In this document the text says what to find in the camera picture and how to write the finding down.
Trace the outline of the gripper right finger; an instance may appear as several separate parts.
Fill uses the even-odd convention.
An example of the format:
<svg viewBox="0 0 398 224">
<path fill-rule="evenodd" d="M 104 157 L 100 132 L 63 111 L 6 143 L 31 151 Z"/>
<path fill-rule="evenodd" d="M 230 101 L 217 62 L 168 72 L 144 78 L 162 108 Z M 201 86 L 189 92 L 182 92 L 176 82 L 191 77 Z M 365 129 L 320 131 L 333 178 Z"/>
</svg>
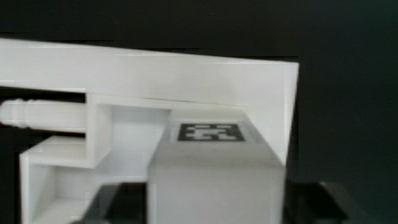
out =
<svg viewBox="0 0 398 224">
<path fill-rule="evenodd" d="M 283 224 L 377 224 L 343 186 L 287 182 Z"/>
</svg>

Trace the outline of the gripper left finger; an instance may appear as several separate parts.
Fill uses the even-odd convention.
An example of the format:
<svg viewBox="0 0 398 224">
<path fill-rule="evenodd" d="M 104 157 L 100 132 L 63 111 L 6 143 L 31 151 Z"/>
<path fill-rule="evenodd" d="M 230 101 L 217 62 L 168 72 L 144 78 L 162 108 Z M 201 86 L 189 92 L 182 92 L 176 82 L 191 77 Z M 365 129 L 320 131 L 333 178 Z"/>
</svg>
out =
<svg viewBox="0 0 398 224">
<path fill-rule="evenodd" d="M 148 224 L 144 183 L 104 185 L 84 217 L 72 224 Z"/>
</svg>

